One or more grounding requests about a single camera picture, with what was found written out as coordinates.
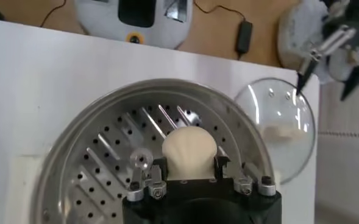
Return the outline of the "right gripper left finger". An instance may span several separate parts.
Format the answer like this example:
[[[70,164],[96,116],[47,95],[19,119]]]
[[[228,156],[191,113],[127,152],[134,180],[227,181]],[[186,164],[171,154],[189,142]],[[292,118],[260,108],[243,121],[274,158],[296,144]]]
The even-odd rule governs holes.
[[[154,158],[150,150],[139,148],[131,153],[129,162],[133,170],[127,187],[127,201],[142,201],[146,194],[161,200],[167,192],[167,159]]]

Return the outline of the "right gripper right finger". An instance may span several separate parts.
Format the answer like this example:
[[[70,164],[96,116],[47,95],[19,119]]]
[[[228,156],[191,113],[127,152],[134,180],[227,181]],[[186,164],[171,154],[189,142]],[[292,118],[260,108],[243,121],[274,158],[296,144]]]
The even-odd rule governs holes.
[[[253,191],[264,197],[276,196],[276,184],[274,178],[263,175],[253,163],[243,162],[239,167],[235,167],[235,173],[228,176],[224,171],[231,164],[227,156],[216,155],[213,162],[214,176],[217,182],[224,179],[233,180],[235,192],[250,196]]]

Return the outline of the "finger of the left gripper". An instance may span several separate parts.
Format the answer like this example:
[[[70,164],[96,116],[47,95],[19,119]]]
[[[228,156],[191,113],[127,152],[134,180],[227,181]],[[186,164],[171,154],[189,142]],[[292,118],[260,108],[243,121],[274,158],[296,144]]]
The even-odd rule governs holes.
[[[350,57],[353,68],[348,79],[343,81],[344,88],[340,101],[345,101],[359,87],[359,51],[353,51]]]
[[[298,80],[296,85],[296,94],[300,94],[313,71],[316,69],[319,62],[338,48],[343,46],[346,42],[355,36],[356,29],[349,26],[340,26],[321,44],[311,48],[310,53],[302,62],[300,69],[297,71]]]

